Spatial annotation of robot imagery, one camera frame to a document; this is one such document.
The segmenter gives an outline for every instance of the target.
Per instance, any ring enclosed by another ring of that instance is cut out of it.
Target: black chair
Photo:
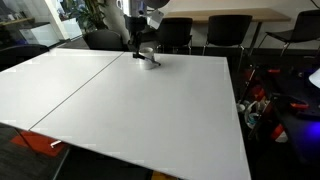
[[[234,46],[241,48],[240,62],[241,65],[244,47],[241,43],[247,33],[251,23],[250,15],[217,15],[210,16],[208,22],[207,42],[203,47],[202,55],[204,55],[206,47],[209,44],[216,46]]]
[[[48,52],[49,48],[39,44],[11,46],[0,50],[0,70],[4,70]]]
[[[284,42],[280,56],[283,55],[291,43],[312,41],[320,38],[320,10],[302,11],[299,13],[292,30],[282,32],[266,32],[258,48],[267,36]]]
[[[122,42],[120,34],[110,30],[97,30],[87,33],[83,37],[90,49],[125,51],[126,48]]]
[[[164,18],[156,32],[159,42],[157,50],[164,46],[172,47],[173,50],[177,47],[188,46],[189,54],[191,54],[192,22],[192,18]]]

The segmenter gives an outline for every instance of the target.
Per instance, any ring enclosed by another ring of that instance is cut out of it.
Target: equipment
[[[163,18],[163,13],[158,9],[168,2],[169,0],[117,0],[117,6],[124,13],[126,28],[130,34],[128,48],[135,52],[133,58],[148,60],[139,54],[142,31],[146,25],[158,29]]]

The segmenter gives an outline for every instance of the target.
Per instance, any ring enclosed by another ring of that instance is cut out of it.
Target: wooden desk
[[[0,26],[8,26],[8,25],[22,23],[22,22],[26,22],[26,21],[34,21],[34,18],[24,18],[24,19],[18,19],[18,20],[13,20],[13,21],[8,21],[8,22],[1,22]]]
[[[193,19],[194,24],[205,24],[208,23],[209,16],[214,15],[227,15],[227,14],[241,14],[241,15],[251,15],[252,22],[258,22],[256,31],[254,33],[249,55],[252,54],[254,45],[257,41],[260,28],[263,22],[287,22],[291,18],[274,11],[269,8],[254,8],[254,9],[216,9],[216,10],[206,10],[206,11],[180,11],[180,12],[169,12],[165,17],[190,17]]]

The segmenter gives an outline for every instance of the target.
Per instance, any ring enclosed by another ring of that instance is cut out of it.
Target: blue light
[[[307,138],[310,140],[320,140],[320,122],[310,121],[306,126]]]

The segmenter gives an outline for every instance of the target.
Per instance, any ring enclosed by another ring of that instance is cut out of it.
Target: table surface
[[[250,179],[226,58],[155,56],[141,70],[123,54],[31,131],[183,179]]]
[[[121,53],[54,49],[0,72],[0,122],[29,130]]]
[[[193,23],[201,24],[208,23],[209,16],[227,14],[252,15],[253,22],[285,22],[291,20],[290,17],[269,8],[177,11],[169,12],[165,17],[190,17],[193,19]]]
[[[0,22],[0,26],[7,26],[7,25],[11,25],[11,24],[26,22],[26,21],[34,21],[34,18],[23,18],[23,19],[8,21],[8,22]]]

